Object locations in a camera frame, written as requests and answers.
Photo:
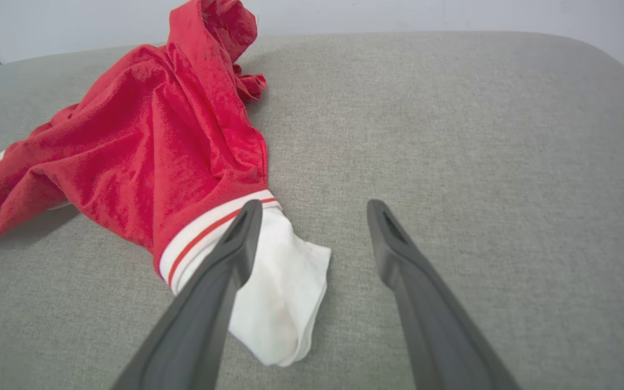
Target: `gray cushion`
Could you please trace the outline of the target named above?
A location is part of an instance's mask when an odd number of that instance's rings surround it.
[[[129,48],[0,67],[0,150]],[[260,37],[240,61],[270,187],[332,248],[305,360],[233,338],[220,388],[412,388],[365,203],[385,200],[524,388],[624,388],[624,67],[528,33]],[[0,388],[107,388],[171,301],[144,250],[74,208],[0,237]]]

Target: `cloth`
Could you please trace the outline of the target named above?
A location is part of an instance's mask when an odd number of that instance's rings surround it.
[[[255,18],[236,0],[192,0],[170,26],[165,46],[132,50],[80,103],[0,153],[0,234],[68,200],[148,249],[177,294],[240,207],[260,199],[255,269],[230,330],[263,363],[289,365],[309,350],[330,251],[296,237],[267,189],[267,146],[243,104],[265,79],[233,65]]]

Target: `clothing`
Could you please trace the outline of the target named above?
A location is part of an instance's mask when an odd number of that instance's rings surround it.
[[[330,251],[297,238],[267,188],[267,146],[243,104],[265,79],[233,65],[255,18],[237,0],[192,0],[170,26],[165,46],[132,50],[80,103],[0,153],[0,234],[68,200],[146,247],[177,294],[239,208],[260,199],[255,269],[230,330],[263,363],[289,365],[309,349]]]

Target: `white wall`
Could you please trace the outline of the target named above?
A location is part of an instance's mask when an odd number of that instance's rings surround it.
[[[0,0],[0,61],[163,42],[185,0]],[[624,64],[624,0],[244,0],[259,33],[519,30],[573,37]]]

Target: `crumpled red fabric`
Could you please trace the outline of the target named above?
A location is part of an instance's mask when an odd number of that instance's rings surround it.
[[[0,158],[0,234],[69,200],[146,247],[154,264],[184,225],[267,188],[267,146],[243,102],[262,75],[233,62],[257,37],[238,0],[191,0],[166,45],[129,52],[78,104]]]

